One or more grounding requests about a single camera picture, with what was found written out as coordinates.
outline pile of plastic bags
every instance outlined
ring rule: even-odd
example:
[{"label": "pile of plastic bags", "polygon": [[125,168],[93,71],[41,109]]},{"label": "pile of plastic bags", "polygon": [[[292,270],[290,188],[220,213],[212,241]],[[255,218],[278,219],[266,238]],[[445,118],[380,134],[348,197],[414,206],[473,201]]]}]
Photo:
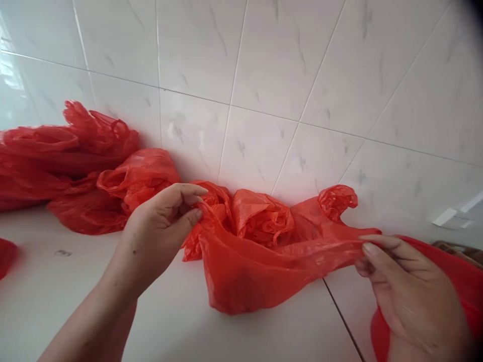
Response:
[{"label": "pile of plastic bags", "polygon": [[[123,121],[88,112],[79,102],[65,105],[67,126],[0,132],[0,211],[47,203],[72,231],[98,235],[122,230],[136,207],[180,182],[169,153],[139,150],[138,133]],[[347,186],[333,186],[289,208],[266,194],[242,189],[232,195],[208,181],[193,183],[208,194],[196,205],[204,214],[185,240],[183,260],[203,259],[210,305],[223,313],[253,312],[284,302],[313,280],[361,257],[360,235],[380,233],[341,221],[348,207],[357,206],[357,196]],[[2,245],[0,264],[3,260],[6,265],[3,257],[14,255],[15,246],[0,240]],[[462,281],[461,286],[476,275],[463,269],[452,278]],[[0,277],[2,270],[6,272],[0,265]],[[483,280],[474,278],[472,286]],[[475,289],[465,292],[461,287],[458,293],[467,316],[481,322]]]}]

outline crumpled plastic bag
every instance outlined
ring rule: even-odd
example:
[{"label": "crumpled plastic bag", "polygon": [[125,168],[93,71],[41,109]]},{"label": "crumpled plastic bag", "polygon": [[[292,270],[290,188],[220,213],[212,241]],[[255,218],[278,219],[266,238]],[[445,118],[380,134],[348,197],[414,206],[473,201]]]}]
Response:
[{"label": "crumpled plastic bag", "polygon": [[363,255],[363,242],[357,237],[381,233],[351,228],[340,221],[340,214],[356,205],[354,190],[347,186],[323,190],[318,197],[292,207],[295,232],[289,244],[269,249],[227,232],[211,208],[199,204],[204,214],[195,233],[201,245],[210,306],[230,315],[272,308],[308,283],[353,264]]},{"label": "crumpled plastic bag", "polygon": [[295,227],[290,209],[267,194],[241,189],[233,195],[233,219],[239,238],[265,247],[289,243]]},{"label": "crumpled plastic bag", "polygon": [[91,172],[47,204],[47,209],[70,230],[87,235],[121,231],[128,216],[122,199],[96,187],[100,172]]},{"label": "crumpled plastic bag", "polygon": [[145,148],[130,155],[115,170],[99,175],[97,187],[123,200],[123,209],[131,214],[169,185],[181,182],[169,152]]},{"label": "crumpled plastic bag", "polygon": [[92,172],[72,184],[47,209],[70,230],[100,235],[124,229],[129,215],[162,189],[179,182],[169,153],[146,148],[115,170]]},{"label": "crumpled plastic bag", "polygon": [[11,241],[0,238],[0,280],[7,275],[19,249]]},{"label": "crumpled plastic bag", "polygon": [[[208,193],[202,196],[203,201],[211,208],[225,230],[231,233],[234,229],[234,223],[231,215],[233,199],[230,191],[226,187],[218,186],[210,181],[194,180],[190,183],[208,190]],[[201,259],[201,246],[198,235],[194,231],[188,235],[183,247],[185,249],[183,261]]]},{"label": "crumpled plastic bag", "polygon": [[139,148],[121,120],[66,101],[68,126],[19,127],[0,132],[0,211],[42,204],[75,180],[114,169]]}]

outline white tile wall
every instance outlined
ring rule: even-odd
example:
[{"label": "white tile wall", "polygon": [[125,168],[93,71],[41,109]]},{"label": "white tile wall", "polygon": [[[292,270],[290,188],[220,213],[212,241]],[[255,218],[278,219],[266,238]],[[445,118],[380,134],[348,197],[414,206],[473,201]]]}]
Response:
[{"label": "white tile wall", "polygon": [[366,140],[341,183],[359,196],[359,207],[343,216],[348,225],[483,246],[468,233],[431,223],[448,207],[461,207],[481,191],[481,167]]},{"label": "white tile wall", "polygon": [[483,44],[465,10],[450,6],[369,138],[483,166]]},{"label": "white tile wall", "polygon": [[160,85],[230,103],[246,0],[158,0]]},{"label": "white tile wall", "polygon": [[66,124],[62,116],[65,100],[74,99],[88,109],[94,108],[91,81],[86,71],[8,53],[2,53],[1,58],[2,70],[3,67],[10,70],[2,73],[1,92],[7,99],[0,102],[2,112],[9,117],[0,121],[0,129],[37,123]]},{"label": "white tile wall", "polygon": [[449,0],[347,0],[302,122],[367,136]]},{"label": "white tile wall", "polygon": [[297,123],[231,107],[218,182],[232,192],[249,189],[270,194]]},{"label": "white tile wall", "polygon": [[0,49],[86,69],[72,0],[3,0]]},{"label": "white tile wall", "polygon": [[222,103],[161,90],[163,147],[170,151],[181,180],[217,181],[228,108]]},{"label": "white tile wall", "polygon": [[144,147],[161,147],[158,88],[96,73],[91,79],[97,111],[138,131]]},{"label": "white tile wall", "polygon": [[249,1],[233,104],[298,121],[342,4]]},{"label": "white tile wall", "polygon": [[0,129],[63,124],[76,99],[185,180],[289,204],[341,182],[350,225],[483,247],[481,226],[430,223],[483,190],[483,53],[460,4],[0,1]]},{"label": "white tile wall", "polygon": [[362,142],[359,137],[300,124],[273,196],[294,205],[336,185]]},{"label": "white tile wall", "polygon": [[74,3],[89,70],[159,86],[155,0]]}]

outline white tile floor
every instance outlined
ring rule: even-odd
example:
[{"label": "white tile floor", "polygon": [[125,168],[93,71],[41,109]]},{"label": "white tile floor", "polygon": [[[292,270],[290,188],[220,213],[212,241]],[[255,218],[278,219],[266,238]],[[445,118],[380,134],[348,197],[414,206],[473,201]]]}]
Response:
[{"label": "white tile floor", "polygon": [[[35,361],[99,279],[119,233],[76,234],[38,207],[1,214],[0,237],[22,248],[0,282],[0,360]],[[230,317],[209,307],[202,262],[181,259],[139,299],[124,361],[360,362],[322,280],[276,308]]]}]

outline forearm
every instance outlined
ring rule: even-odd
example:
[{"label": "forearm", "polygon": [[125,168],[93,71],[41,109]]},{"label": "forearm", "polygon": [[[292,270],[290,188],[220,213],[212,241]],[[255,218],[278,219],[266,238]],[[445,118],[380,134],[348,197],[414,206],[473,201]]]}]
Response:
[{"label": "forearm", "polygon": [[135,308],[135,302],[101,280],[56,334],[39,362],[101,360],[102,355],[112,355],[110,347],[121,349],[121,356]]}]

